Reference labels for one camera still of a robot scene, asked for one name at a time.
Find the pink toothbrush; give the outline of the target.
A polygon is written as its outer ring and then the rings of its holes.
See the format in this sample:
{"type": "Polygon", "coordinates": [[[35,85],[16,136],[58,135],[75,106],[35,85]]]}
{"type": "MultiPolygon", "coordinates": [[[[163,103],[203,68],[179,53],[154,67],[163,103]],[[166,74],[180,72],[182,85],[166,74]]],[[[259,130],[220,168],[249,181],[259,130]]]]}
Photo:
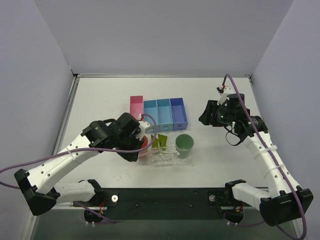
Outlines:
{"type": "Polygon", "coordinates": [[[147,158],[149,155],[156,154],[156,153],[158,153],[158,152],[159,152],[159,149],[147,151],[147,152],[145,152],[145,153],[139,154],[139,155],[138,155],[138,158],[139,158],[139,159],[144,159],[144,158],[147,158]]]}

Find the orange plastic cup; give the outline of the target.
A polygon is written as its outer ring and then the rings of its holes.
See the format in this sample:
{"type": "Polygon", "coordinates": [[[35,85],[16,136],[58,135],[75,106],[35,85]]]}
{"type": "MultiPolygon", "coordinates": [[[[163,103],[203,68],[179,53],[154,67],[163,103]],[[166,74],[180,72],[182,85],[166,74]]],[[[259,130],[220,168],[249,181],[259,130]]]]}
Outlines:
{"type": "MultiPolygon", "coordinates": [[[[141,145],[141,149],[145,148],[149,144],[148,138],[146,135],[143,136],[143,144],[141,145]]],[[[148,149],[144,149],[138,153],[139,158],[145,158],[145,154],[148,152],[148,149]]]]}

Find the green plastic cup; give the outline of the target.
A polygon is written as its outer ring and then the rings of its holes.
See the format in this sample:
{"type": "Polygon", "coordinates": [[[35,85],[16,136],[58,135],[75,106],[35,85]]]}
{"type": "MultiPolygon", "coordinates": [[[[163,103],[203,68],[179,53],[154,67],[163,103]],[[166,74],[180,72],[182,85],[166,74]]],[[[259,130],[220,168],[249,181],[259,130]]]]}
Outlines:
{"type": "Polygon", "coordinates": [[[188,134],[180,134],[175,139],[175,149],[177,151],[177,157],[180,159],[187,158],[193,147],[194,139],[188,134]]]}

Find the large green toothpaste tube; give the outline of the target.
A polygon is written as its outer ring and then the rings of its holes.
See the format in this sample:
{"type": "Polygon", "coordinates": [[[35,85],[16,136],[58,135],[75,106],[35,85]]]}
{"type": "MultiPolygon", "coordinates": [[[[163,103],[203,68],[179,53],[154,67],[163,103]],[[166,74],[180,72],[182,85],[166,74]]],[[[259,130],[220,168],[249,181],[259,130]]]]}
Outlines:
{"type": "Polygon", "coordinates": [[[150,137],[151,137],[151,140],[153,140],[154,139],[154,142],[152,143],[152,145],[151,145],[151,147],[152,147],[152,149],[153,150],[157,150],[157,149],[159,149],[159,147],[160,147],[160,143],[159,143],[159,139],[158,139],[158,136],[157,135],[150,135],[150,137]]]}

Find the small green toothpaste tube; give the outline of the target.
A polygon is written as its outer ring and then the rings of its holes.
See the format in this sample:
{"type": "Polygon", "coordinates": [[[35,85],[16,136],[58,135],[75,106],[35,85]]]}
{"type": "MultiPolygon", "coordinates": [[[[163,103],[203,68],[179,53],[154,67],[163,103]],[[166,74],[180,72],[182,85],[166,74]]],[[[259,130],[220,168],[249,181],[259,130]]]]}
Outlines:
{"type": "Polygon", "coordinates": [[[158,134],[158,142],[159,142],[159,148],[162,151],[165,151],[167,148],[167,141],[168,141],[168,136],[163,135],[163,134],[158,134]]]}

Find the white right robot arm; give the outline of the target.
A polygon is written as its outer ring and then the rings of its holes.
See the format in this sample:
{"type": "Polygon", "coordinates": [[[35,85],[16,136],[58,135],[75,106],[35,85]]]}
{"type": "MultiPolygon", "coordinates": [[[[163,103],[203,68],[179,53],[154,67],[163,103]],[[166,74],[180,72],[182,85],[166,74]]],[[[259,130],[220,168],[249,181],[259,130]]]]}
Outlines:
{"type": "Polygon", "coordinates": [[[301,217],[309,208],[313,194],[303,189],[291,176],[272,143],[268,128],[258,115],[247,116],[241,102],[244,94],[227,95],[223,103],[209,100],[199,121],[205,126],[223,127],[239,138],[256,161],[267,191],[239,179],[225,184],[225,197],[231,202],[244,202],[257,209],[269,226],[276,226],[301,217]]]}

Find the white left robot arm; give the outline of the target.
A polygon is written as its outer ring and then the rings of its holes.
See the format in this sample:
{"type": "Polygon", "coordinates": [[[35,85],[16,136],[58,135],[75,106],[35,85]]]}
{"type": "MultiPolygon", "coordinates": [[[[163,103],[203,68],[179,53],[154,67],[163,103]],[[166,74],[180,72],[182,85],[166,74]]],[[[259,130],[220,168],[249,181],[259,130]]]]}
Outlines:
{"type": "Polygon", "coordinates": [[[55,205],[67,202],[83,202],[90,206],[103,203],[107,194],[96,180],[59,181],[104,150],[116,150],[128,162],[137,161],[138,150],[149,128],[150,123],[137,120],[128,112],[118,119],[93,121],[56,156],[30,170],[18,170],[14,177],[32,214],[42,215],[55,205]]]}

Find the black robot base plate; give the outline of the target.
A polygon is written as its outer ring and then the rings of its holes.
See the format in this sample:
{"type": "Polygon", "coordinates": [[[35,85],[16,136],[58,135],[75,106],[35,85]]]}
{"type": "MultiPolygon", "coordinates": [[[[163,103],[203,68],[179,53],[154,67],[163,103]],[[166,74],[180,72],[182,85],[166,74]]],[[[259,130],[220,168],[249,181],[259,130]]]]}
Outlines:
{"type": "Polygon", "coordinates": [[[113,220],[219,220],[239,223],[245,203],[218,188],[104,188],[81,205],[102,210],[113,220]]]}

